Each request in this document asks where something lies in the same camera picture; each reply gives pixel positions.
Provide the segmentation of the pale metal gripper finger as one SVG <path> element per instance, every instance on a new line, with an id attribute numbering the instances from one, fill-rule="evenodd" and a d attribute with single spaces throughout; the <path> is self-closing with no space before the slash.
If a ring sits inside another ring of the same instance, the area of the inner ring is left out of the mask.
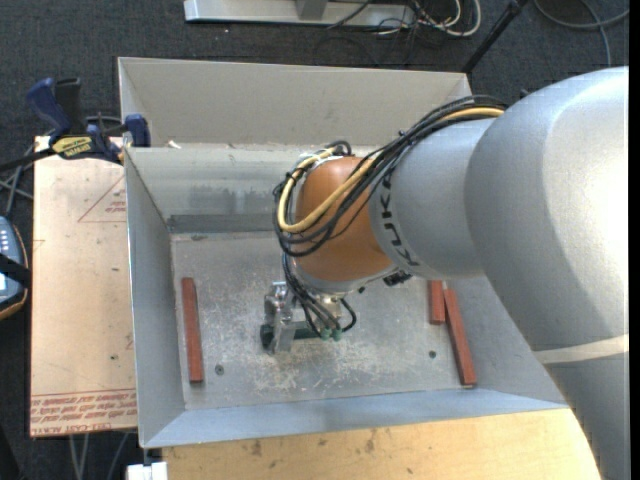
<path id="1" fill-rule="evenodd" d="M 295 320 L 278 318 L 273 325 L 273 338 L 269 345 L 271 354 L 290 352 L 295 341 L 298 323 Z"/>
<path id="2" fill-rule="evenodd" d="M 275 281 L 264 296 L 264 318 L 267 325 L 279 325 L 291 318 L 291 300 L 285 281 Z"/>

